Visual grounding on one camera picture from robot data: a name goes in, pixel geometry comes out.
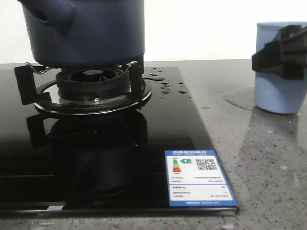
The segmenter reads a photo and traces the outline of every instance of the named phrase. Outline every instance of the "white wall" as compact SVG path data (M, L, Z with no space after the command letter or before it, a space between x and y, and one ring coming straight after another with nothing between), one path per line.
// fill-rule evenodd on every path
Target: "white wall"
M250 58L256 23L307 21L302 0L145 0L145 60ZM17 0L0 0L0 63L33 61Z

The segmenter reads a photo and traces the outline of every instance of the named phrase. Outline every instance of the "speckled stone surface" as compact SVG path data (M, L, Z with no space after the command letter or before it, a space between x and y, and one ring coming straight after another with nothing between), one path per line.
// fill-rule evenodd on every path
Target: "speckled stone surface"
M298 114L276 115L225 101L225 95L253 87L250 60L146 66L180 68L241 204L240 213L234 217L0 219L0 229L307 229L307 104ZM242 92L252 104L249 93L253 91Z

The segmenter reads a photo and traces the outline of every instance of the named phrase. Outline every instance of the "light blue cup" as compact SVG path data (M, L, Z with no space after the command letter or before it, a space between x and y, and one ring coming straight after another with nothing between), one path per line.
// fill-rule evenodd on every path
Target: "light blue cup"
M287 25L305 27L307 22L258 23L256 52ZM276 74L255 72L255 104L261 109L278 114L297 113L306 93L307 69L304 69L304 80L286 80Z

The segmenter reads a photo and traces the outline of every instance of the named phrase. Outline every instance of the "gray countertop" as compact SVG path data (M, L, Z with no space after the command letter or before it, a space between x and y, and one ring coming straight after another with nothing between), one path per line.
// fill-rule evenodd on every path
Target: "gray countertop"
M240 213L233 217L1 219L0 229L305 230L307 104L295 115L254 107L250 60L145 65L180 68L241 204ZM235 103L225 101L225 96Z

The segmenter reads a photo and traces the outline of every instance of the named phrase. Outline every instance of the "black glass cooktop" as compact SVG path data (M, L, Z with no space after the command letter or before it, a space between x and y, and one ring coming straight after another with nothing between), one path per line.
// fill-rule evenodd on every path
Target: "black glass cooktop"
M36 85L57 72L35 75ZM169 205L165 150L213 149L177 68L145 68L152 96L141 109L85 119L41 115L21 104L13 68L0 77L1 216L237 211Z

